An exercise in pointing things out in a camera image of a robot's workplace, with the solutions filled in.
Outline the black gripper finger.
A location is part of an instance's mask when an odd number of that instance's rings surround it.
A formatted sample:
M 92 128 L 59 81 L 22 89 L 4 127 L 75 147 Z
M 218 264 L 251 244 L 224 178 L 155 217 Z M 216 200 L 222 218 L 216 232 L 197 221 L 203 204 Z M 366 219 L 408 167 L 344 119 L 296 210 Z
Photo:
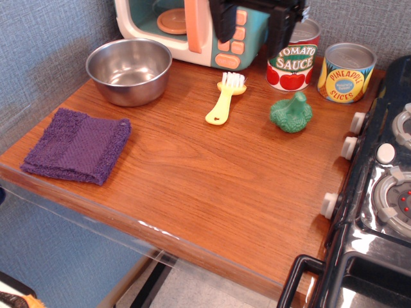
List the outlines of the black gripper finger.
M 210 3 L 210 11 L 216 38 L 226 43 L 236 31 L 237 6 L 233 3 Z
M 268 20 L 267 59 L 271 60 L 289 45 L 295 25 L 304 17 L 304 7 L 276 6 Z

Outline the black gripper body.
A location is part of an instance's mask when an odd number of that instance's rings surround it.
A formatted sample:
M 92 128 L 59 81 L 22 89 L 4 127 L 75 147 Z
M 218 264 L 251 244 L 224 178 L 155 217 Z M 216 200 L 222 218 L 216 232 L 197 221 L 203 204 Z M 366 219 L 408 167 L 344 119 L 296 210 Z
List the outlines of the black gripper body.
M 281 7 L 290 9 L 298 15 L 308 14 L 310 7 L 305 1 L 277 1 L 277 0 L 237 0 L 237 1 L 209 1 L 211 6 L 217 7 L 224 5 L 234 5 L 250 8 L 260 12 L 269 13 L 274 8 Z

